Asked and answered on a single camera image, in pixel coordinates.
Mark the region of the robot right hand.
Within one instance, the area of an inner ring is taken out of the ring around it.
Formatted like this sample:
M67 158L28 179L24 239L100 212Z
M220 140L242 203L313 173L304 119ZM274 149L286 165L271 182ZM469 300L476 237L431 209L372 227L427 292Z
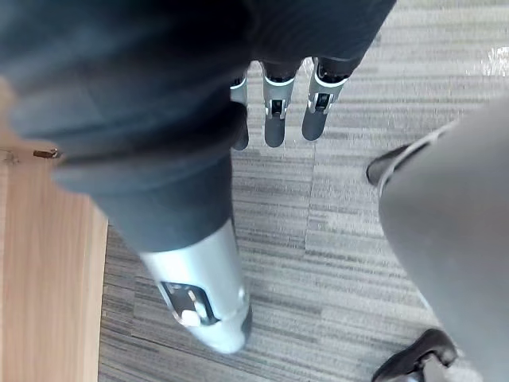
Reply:
M295 77L313 60L313 141L392 1L4 1L10 124L64 157L139 254L180 325L238 352L252 311L235 237L231 152L249 142L247 69L262 68L264 132L280 146Z

